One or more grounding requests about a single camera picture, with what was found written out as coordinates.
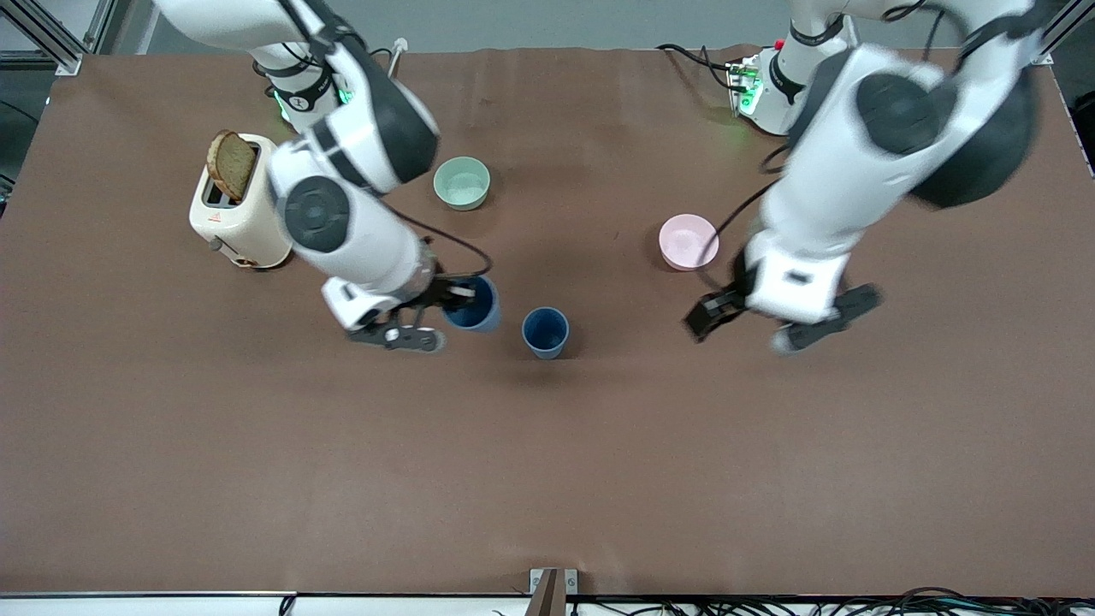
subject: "pink bowl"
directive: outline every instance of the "pink bowl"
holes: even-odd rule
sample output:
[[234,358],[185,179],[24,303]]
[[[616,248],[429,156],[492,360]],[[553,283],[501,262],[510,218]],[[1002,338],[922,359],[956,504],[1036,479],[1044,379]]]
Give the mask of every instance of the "pink bowl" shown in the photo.
[[703,267],[718,253],[718,237],[715,237],[707,254],[700,254],[714,234],[715,226],[695,213],[673,216],[666,220],[658,233],[661,256],[666,263],[684,271]]

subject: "toaster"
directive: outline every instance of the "toaster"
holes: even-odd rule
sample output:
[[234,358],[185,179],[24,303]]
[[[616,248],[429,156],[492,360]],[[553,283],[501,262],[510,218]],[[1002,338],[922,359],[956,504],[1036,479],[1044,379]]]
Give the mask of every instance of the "toaster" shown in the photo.
[[203,164],[201,177],[191,200],[191,226],[210,249],[240,267],[274,267],[292,249],[274,209],[274,194],[268,186],[267,163],[276,146],[258,135],[241,132],[240,137],[256,154],[243,199],[238,201],[221,191]]

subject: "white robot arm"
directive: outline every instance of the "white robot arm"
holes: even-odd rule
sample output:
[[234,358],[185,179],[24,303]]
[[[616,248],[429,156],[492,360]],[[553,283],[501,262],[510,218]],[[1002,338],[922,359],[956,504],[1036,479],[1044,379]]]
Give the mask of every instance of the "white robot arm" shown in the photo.
[[731,94],[731,105],[761,130],[786,135],[818,65],[860,45],[853,18],[890,22],[923,8],[946,13],[969,33],[987,23],[986,13],[996,16],[1012,7],[995,0],[791,0],[791,25],[782,47],[761,50],[731,73],[734,84],[746,90]]
[[[889,10],[852,4],[844,10]],[[685,318],[695,338],[745,311],[787,324],[774,340],[783,353],[841,332],[879,301],[869,284],[838,294],[868,225],[906,194],[950,207],[998,189],[1034,135],[1026,69],[1044,24],[1034,4],[938,2],[969,33],[952,74],[874,45],[821,61],[788,130],[785,173],[763,196],[734,281]]]
[[[293,248],[331,276],[323,297],[351,340],[439,351],[443,337],[419,327],[423,312],[430,305],[459,307],[474,291],[445,276],[426,242],[380,200],[433,165],[438,127],[425,105],[385,74],[322,0],[157,2],[187,36],[249,49],[276,86],[301,80],[315,95],[287,93],[300,112],[295,116],[300,135],[269,161],[270,188]],[[296,43],[301,40],[307,47]],[[332,71],[354,92],[349,103],[328,96]],[[291,104],[292,96],[308,105]],[[400,323],[402,310],[416,312],[413,324]]]

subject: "toast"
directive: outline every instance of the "toast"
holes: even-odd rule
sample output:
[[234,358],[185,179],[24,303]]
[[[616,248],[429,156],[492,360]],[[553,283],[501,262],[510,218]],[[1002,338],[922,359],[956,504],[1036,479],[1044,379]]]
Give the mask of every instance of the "toast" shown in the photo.
[[255,168],[255,152],[251,143],[243,140],[231,130],[217,132],[209,153],[206,154],[206,167],[209,177],[222,193],[235,200],[243,200],[247,188],[247,179]]

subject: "blue cup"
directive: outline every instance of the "blue cup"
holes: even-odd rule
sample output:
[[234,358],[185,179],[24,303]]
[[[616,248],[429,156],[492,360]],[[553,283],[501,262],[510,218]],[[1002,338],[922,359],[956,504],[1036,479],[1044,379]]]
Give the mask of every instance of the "blue cup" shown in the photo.
[[541,360],[554,360],[570,336],[570,324],[554,307],[537,307],[521,324],[521,338]]
[[486,276],[475,276],[466,280],[475,289],[475,299],[457,311],[441,310],[445,321],[457,329],[486,334],[498,329],[502,323],[502,305],[498,289]]

